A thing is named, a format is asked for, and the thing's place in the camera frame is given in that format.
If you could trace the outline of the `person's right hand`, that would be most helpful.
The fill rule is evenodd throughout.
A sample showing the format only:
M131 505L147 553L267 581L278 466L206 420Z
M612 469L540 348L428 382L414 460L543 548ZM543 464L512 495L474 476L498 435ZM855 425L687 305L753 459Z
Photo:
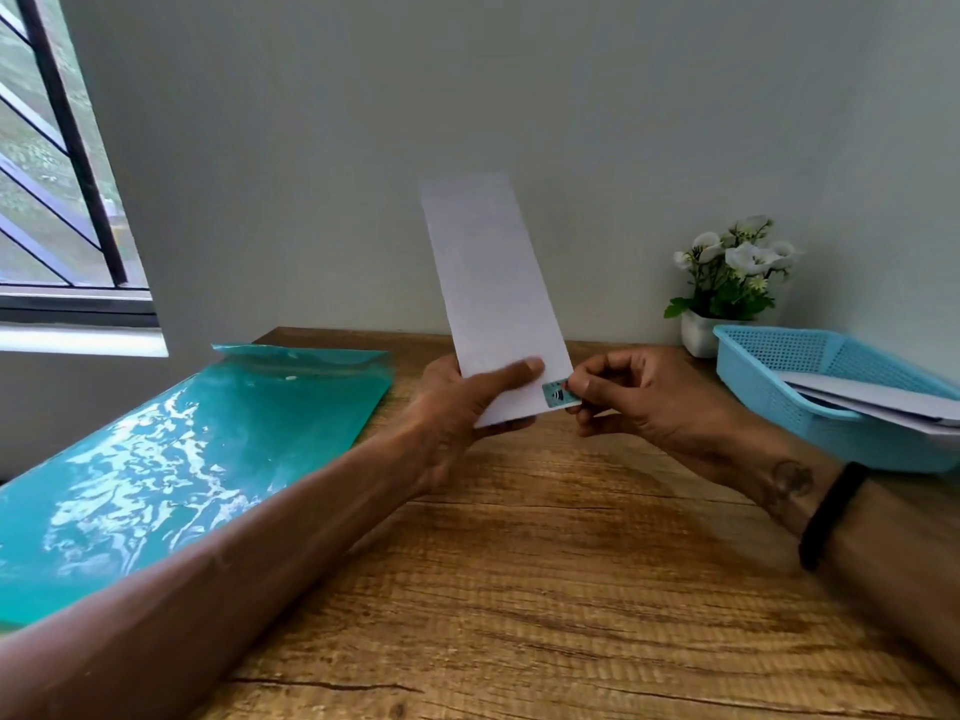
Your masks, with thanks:
M568 412L582 437L636 436L698 476L739 490L735 438L751 424L746 410L681 350L637 346L596 354L576 371L599 375L627 389L623 407L582 401Z

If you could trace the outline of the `white paper envelope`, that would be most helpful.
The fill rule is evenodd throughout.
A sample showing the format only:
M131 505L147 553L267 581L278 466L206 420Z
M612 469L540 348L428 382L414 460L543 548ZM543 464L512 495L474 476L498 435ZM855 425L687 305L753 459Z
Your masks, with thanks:
M418 190L462 376L544 362L534 383L498 396L479 426L554 412L542 385L569 379L573 365L508 175L423 180Z

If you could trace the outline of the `teal plastic folder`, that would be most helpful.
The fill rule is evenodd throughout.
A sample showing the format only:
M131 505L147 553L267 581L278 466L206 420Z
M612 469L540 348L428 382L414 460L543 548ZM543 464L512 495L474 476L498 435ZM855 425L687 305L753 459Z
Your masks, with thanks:
M0 486L0 633L160 562L347 452L382 350L215 345L221 360Z

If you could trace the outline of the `window with black bars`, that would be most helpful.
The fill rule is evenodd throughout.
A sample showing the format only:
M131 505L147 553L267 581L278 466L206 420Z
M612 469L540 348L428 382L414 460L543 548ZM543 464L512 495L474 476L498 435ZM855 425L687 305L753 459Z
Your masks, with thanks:
M0 352L169 355L61 0L0 0Z

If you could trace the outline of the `white flower plant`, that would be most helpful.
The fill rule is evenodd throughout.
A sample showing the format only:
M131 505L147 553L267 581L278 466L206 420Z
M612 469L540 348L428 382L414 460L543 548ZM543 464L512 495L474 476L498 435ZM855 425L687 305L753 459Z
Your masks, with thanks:
M673 297L663 317L693 314L724 322L754 323L775 310L778 291L801 257L790 241L772 237L774 220L739 218L721 232L705 231L672 255L687 277L688 294Z

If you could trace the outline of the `person's right forearm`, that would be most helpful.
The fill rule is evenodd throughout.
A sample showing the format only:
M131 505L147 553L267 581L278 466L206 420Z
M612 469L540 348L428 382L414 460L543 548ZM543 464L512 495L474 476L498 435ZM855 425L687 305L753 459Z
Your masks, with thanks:
M739 489L798 544L848 464L774 425L743 429ZM960 687L960 530L871 475L833 530L816 571L855 593Z

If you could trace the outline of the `person's left forearm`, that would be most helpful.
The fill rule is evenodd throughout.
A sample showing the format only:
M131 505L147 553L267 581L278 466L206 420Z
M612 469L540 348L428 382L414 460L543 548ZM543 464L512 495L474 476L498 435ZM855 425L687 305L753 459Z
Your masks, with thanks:
M0 640L0 720L182 720L435 467L420 435L375 435L173 556Z

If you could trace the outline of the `black wristband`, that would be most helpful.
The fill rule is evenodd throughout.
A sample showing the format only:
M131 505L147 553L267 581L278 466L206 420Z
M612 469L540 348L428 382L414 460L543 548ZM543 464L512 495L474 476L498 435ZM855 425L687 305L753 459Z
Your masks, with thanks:
M798 562L803 570L818 569L834 529L870 474L867 465L851 461L826 490L799 537Z

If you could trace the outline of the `light blue plastic basket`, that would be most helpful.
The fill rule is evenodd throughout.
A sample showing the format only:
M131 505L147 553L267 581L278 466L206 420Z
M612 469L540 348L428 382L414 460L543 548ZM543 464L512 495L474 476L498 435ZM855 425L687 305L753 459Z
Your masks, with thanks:
M960 475L960 386L853 337L720 325L716 373L756 415L843 462Z

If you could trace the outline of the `person's left hand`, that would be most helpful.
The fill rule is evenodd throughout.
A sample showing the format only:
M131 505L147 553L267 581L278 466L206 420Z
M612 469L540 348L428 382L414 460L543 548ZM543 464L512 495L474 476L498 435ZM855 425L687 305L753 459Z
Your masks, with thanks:
M493 401L474 401L455 354L430 362L408 407L397 421L400 444L412 459L412 496L434 492L448 483L455 463L480 440L532 426L535 416L479 426Z

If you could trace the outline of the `white plant pot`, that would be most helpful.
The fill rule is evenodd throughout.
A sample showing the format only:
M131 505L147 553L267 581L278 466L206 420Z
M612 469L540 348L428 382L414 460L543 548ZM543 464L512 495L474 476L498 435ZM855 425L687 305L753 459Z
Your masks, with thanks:
M680 340L688 353L700 360L714 360L718 355L719 339L714 333L718 326L750 326L750 320L706 317L687 310L679 317Z

